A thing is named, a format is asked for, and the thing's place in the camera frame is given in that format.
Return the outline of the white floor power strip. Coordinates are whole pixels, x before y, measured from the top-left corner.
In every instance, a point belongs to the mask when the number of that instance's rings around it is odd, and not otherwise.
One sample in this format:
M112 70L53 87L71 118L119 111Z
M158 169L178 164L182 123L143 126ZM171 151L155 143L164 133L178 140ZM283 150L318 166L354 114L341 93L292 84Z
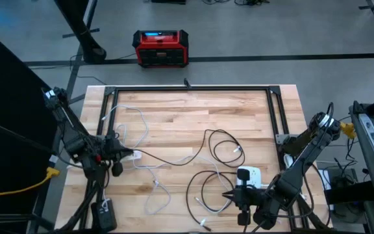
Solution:
M331 184L330 184L330 176L329 176L328 171L320 170L320 169L318 171L319 171L320 176L321 176L321 181L323 183L324 190L330 190L332 187L331 187Z

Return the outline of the black power bank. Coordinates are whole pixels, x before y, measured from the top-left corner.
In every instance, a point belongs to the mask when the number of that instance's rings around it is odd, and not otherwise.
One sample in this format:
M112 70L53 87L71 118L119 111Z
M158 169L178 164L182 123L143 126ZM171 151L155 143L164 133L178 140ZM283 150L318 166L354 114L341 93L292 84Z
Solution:
M112 200L107 198L103 201L91 204L92 228L101 232L113 231L117 228L117 221Z

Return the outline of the white square power hub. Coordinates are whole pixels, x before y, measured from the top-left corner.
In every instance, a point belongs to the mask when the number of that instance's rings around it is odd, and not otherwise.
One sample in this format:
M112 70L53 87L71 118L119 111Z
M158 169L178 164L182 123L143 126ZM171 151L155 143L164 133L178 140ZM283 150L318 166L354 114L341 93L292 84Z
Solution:
M261 171L257 167L252 166L239 166L236 170L236 184L237 185L243 185L243 179L240 178L240 173L242 173L244 170L249 172L249 179L245 182L246 185L252 185L256 187L257 189L262 188L262 176Z

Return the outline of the black aluminium table frame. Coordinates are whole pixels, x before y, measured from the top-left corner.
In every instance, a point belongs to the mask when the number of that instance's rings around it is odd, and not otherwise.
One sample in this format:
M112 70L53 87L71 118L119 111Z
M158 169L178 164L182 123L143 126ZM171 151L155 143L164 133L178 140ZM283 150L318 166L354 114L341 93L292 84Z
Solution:
M239 164L256 166L264 183L284 167L275 135L283 133L285 110L279 101L295 87L245 86L89 86L81 122L90 133L118 131L127 146L142 153L136 163L110 180L119 233L202 231L239 232L238 209L220 214L223 193L235 184Z

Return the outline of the large black panel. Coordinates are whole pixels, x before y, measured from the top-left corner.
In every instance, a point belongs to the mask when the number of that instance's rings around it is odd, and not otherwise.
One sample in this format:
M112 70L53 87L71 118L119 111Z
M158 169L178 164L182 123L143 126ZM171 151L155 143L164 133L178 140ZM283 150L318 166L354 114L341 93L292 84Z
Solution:
M58 146L57 123L45 107L42 81L0 42L0 234L26 234L41 215L44 181Z

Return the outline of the black box on floor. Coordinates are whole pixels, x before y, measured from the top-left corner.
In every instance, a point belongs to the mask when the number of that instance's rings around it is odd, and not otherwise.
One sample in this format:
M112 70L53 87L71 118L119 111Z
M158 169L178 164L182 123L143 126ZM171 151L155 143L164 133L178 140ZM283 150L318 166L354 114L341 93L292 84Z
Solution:
M152 3L168 3L168 4L180 4L185 5L186 0L150 0Z

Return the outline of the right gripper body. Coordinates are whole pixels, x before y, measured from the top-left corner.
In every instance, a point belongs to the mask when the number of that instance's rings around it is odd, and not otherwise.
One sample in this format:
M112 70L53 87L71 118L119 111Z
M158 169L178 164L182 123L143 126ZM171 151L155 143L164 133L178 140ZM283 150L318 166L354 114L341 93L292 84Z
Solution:
M261 206L270 197L271 190L253 187L236 187L235 188L235 205L239 210L244 211L250 206Z

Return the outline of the red portable power station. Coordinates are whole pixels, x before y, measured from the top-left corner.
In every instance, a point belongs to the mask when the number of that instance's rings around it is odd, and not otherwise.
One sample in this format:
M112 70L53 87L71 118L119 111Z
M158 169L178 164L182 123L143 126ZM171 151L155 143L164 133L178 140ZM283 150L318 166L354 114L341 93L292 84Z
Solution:
M183 68L189 64L189 34L184 30L138 30L132 46L143 68Z

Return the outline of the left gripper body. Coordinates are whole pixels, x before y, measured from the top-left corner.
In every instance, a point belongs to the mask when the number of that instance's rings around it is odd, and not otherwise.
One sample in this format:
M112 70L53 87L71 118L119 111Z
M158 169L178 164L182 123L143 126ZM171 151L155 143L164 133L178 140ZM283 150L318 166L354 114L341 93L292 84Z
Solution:
M104 146L105 157L113 163L120 162L123 158L123 146L120 142L106 142Z

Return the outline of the yellow plug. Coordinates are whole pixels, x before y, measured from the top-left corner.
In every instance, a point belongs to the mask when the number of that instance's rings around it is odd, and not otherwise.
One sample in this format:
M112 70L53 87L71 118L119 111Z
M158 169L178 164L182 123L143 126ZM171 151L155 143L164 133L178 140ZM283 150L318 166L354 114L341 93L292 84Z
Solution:
M356 138L356 132L353 123L340 123L340 130L344 133L349 139Z

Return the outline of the grey power strip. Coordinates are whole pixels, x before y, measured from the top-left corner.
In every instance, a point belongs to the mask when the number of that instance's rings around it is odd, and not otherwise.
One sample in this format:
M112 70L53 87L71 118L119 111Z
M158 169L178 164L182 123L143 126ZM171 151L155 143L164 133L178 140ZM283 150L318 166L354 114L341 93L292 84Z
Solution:
M359 114L358 119L374 152L374 125L367 114Z

